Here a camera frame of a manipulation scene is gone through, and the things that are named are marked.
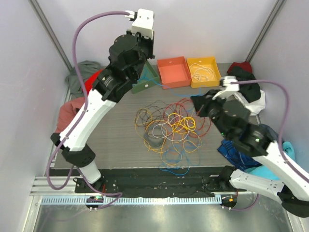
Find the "yellow plastic bin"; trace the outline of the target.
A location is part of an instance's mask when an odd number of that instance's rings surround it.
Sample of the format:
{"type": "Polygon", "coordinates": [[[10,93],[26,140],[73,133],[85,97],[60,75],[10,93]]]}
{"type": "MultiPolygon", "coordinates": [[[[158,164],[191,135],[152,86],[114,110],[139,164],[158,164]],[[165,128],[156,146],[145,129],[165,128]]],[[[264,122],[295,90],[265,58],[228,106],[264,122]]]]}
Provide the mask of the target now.
{"type": "Polygon", "coordinates": [[[187,58],[192,88],[217,87],[221,75],[215,57],[187,58]]]}

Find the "aluminium frame post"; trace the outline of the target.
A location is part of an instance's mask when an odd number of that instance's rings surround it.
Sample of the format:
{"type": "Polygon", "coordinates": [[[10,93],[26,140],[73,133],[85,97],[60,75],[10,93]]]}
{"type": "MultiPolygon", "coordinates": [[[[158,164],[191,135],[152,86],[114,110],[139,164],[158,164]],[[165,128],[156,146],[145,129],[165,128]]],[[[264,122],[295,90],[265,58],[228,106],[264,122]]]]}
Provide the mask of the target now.
{"type": "Polygon", "coordinates": [[[62,59],[63,63],[65,64],[68,70],[72,69],[72,65],[62,48],[54,30],[52,29],[45,13],[43,12],[39,2],[37,0],[28,0],[30,3],[34,13],[36,14],[37,18],[39,19],[41,25],[43,26],[45,32],[47,33],[49,39],[51,40],[53,46],[55,47],[57,53],[59,54],[60,58],[62,59]]]}
{"type": "Polygon", "coordinates": [[[275,22],[276,18],[280,14],[281,10],[283,9],[287,0],[277,0],[275,1],[274,6],[272,7],[265,23],[263,24],[257,38],[255,39],[247,57],[246,62],[251,62],[258,51],[259,47],[261,46],[263,40],[266,38],[267,33],[270,31],[273,23],[275,22]]]}

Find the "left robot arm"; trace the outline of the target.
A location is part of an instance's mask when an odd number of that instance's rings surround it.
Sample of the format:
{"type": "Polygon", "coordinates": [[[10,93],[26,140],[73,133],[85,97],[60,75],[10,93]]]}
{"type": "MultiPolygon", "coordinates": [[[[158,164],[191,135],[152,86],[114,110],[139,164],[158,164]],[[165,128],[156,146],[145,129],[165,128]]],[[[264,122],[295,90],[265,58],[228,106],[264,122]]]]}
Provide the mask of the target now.
{"type": "Polygon", "coordinates": [[[109,48],[110,63],[94,80],[82,108],[63,132],[51,135],[65,160],[79,168],[93,193],[102,189],[103,181],[95,164],[96,155],[86,142],[103,117],[137,83],[146,61],[155,57],[153,50],[153,35],[128,30],[117,37],[109,48]]]}

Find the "black cloth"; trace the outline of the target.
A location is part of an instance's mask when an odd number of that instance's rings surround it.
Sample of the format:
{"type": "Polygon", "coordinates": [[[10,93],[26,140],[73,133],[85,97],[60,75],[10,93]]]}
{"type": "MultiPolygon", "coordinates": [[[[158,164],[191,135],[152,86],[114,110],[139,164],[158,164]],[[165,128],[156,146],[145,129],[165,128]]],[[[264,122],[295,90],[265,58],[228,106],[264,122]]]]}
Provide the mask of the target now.
{"type": "MultiPolygon", "coordinates": [[[[227,71],[230,76],[235,76],[238,81],[255,80],[255,76],[240,66],[234,66],[227,71]]],[[[260,86],[258,83],[243,84],[239,86],[239,92],[243,95],[248,103],[257,101],[261,98],[260,86]]]]}

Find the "dark red cloth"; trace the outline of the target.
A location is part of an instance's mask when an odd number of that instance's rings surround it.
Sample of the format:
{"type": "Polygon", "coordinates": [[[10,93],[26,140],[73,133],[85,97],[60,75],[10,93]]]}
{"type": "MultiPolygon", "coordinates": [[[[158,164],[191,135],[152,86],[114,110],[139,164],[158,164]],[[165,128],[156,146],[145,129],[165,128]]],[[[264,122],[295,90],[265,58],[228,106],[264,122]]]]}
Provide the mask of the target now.
{"type": "Polygon", "coordinates": [[[227,70],[227,73],[229,73],[234,67],[240,67],[240,68],[242,68],[243,70],[245,70],[245,71],[247,71],[249,73],[253,72],[252,66],[250,65],[250,63],[247,62],[247,61],[244,61],[242,63],[233,62],[231,64],[231,66],[229,67],[229,69],[227,70]]]}

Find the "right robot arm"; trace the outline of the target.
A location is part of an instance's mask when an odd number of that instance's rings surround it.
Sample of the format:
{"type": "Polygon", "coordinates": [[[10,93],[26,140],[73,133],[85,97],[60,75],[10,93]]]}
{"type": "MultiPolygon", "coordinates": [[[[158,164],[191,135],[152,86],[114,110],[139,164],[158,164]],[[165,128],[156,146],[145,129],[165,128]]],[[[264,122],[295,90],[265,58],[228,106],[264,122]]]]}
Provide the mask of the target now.
{"type": "Polygon", "coordinates": [[[308,177],[308,173],[281,153],[281,142],[273,140],[267,131],[249,122],[250,111],[239,101],[216,98],[217,93],[218,90],[210,90],[202,96],[191,96],[197,115],[209,117],[237,151],[268,167],[279,178],[270,180],[225,166],[218,178],[220,189],[253,191],[280,203],[289,213],[307,218],[309,184],[302,176],[308,177]]]}

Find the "blue plaid shirt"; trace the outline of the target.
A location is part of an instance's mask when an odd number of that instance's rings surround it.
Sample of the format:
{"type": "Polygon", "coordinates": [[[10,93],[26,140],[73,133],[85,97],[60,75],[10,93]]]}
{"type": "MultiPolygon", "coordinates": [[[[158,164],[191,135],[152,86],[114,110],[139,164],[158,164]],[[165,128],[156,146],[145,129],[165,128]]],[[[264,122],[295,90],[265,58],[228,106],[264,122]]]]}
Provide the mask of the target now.
{"type": "Polygon", "coordinates": [[[261,166],[259,162],[255,161],[244,153],[237,151],[232,141],[223,139],[221,141],[221,145],[217,148],[217,151],[232,165],[242,171],[261,166]]]}

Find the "pink cloth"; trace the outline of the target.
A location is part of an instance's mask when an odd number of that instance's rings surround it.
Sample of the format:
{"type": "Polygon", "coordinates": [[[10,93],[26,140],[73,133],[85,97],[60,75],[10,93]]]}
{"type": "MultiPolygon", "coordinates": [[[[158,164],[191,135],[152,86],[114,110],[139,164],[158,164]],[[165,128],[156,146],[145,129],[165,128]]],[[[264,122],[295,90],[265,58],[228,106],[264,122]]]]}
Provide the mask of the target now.
{"type": "Polygon", "coordinates": [[[55,133],[61,133],[74,119],[85,102],[84,97],[68,101],[60,107],[55,133]]]}

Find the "orange plastic bin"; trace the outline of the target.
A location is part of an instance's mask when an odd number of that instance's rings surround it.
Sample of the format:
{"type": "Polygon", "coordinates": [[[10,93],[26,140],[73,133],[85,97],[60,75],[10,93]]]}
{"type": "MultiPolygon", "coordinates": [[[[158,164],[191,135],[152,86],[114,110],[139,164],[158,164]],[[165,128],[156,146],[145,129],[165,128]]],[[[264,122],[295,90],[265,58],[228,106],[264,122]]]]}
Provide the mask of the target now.
{"type": "Polygon", "coordinates": [[[185,57],[158,59],[157,67],[163,89],[190,85],[191,74],[185,57]]]}

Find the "green plastic bin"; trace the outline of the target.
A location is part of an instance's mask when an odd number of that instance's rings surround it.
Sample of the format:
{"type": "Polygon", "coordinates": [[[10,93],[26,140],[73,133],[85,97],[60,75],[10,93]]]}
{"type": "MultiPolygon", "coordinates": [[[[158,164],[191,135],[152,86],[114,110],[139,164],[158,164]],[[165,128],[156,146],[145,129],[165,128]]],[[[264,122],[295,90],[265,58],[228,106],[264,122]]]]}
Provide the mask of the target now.
{"type": "Polygon", "coordinates": [[[149,89],[159,84],[160,77],[154,67],[147,61],[143,67],[141,76],[136,84],[133,85],[131,92],[133,94],[149,89]]]}

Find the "left aluminium frame post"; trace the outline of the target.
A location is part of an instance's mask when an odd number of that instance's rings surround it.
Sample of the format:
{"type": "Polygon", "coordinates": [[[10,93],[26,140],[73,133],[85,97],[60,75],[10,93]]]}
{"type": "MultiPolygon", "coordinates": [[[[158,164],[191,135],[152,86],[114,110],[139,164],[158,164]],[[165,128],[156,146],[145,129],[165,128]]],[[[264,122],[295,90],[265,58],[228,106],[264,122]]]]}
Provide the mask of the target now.
{"type": "Polygon", "coordinates": [[[47,33],[49,39],[51,40],[53,46],[55,47],[57,53],[59,54],[60,58],[62,59],[63,63],[65,64],[68,70],[72,69],[72,65],[62,48],[54,30],[52,29],[45,13],[43,12],[39,2],[37,0],[28,0],[30,3],[34,13],[36,14],[37,18],[39,19],[41,25],[43,26],[45,32],[47,33]]]}

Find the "white cloth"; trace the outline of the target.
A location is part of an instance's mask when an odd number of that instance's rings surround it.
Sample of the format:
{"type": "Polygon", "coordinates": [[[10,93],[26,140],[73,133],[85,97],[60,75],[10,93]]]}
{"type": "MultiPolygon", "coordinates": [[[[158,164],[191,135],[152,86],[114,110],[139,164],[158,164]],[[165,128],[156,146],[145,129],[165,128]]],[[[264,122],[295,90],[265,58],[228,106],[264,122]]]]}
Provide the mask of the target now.
{"type": "Polygon", "coordinates": [[[239,101],[246,109],[250,111],[250,116],[256,116],[266,107],[265,92],[260,90],[260,93],[261,93],[260,99],[253,101],[251,103],[249,103],[244,98],[244,96],[239,92],[236,92],[233,95],[237,101],[239,101]]]}

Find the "grey blue cloth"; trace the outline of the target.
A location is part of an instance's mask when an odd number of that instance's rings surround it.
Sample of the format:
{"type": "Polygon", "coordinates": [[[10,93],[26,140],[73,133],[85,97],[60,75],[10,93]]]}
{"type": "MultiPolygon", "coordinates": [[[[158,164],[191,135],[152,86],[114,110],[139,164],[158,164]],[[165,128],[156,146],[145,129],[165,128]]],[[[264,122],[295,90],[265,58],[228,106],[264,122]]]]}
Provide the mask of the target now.
{"type": "Polygon", "coordinates": [[[279,138],[279,134],[277,132],[275,132],[270,126],[266,125],[266,124],[259,124],[258,125],[259,127],[265,129],[266,131],[269,132],[269,134],[272,136],[272,138],[275,140],[275,141],[278,141],[278,138],[279,138]]]}

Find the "cyan cloth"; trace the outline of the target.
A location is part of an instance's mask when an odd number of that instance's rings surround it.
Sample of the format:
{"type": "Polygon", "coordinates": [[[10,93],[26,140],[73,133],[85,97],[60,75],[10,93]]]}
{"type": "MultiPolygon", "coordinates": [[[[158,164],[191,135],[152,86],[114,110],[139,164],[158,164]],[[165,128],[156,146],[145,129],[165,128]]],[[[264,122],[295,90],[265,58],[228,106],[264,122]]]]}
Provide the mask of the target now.
{"type": "MultiPolygon", "coordinates": [[[[288,157],[290,157],[293,161],[295,161],[295,151],[292,144],[288,141],[283,142],[282,144],[283,151],[288,157]]],[[[269,168],[264,165],[254,168],[248,168],[245,170],[246,173],[262,177],[269,180],[280,180],[269,168]]]]}

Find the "right aluminium frame post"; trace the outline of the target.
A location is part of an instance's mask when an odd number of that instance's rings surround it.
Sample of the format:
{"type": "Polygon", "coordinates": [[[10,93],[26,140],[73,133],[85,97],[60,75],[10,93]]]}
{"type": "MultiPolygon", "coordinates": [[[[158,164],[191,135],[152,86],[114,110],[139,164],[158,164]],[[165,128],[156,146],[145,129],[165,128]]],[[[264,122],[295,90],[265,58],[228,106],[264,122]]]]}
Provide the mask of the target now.
{"type": "Polygon", "coordinates": [[[261,46],[263,40],[266,38],[267,33],[270,31],[273,23],[275,22],[276,18],[280,14],[281,10],[283,9],[287,0],[277,0],[275,1],[274,6],[272,7],[265,23],[263,24],[257,38],[255,39],[247,57],[246,62],[251,62],[258,51],[259,47],[261,46]]]}

